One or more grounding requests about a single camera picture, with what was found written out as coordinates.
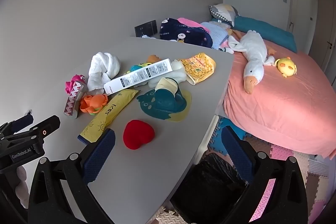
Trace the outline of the person's left hand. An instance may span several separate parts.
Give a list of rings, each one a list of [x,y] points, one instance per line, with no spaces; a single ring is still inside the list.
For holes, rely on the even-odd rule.
[[[27,173],[23,166],[17,168],[17,176],[19,178],[19,184],[15,188],[15,194],[19,198],[21,205],[25,208],[29,208],[29,188],[27,186]]]

